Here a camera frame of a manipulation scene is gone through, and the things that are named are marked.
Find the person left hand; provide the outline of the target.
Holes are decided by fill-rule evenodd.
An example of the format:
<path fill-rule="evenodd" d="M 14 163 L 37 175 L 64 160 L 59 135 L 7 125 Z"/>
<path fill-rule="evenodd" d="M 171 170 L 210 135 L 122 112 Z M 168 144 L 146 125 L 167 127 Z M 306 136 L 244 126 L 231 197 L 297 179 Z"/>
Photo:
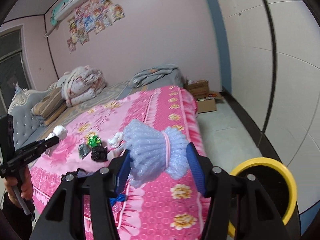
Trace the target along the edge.
<path fill-rule="evenodd" d="M 16 197 L 13 187 L 17 185 L 18 181 L 15 177 L 5 177 L 2 179 L 4 186 L 7 190 L 8 197 L 10 201 L 16 205 L 17 207 L 21 208 L 21 205 L 19 204 L 18 198 Z M 21 192 L 21 198 L 25 200 L 31 200 L 33 198 L 33 184 L 31 181 L 31 174 L 29 167 L 24 168 L 24 179 L 23 179 L 23 184 L 20 186 Z"/>

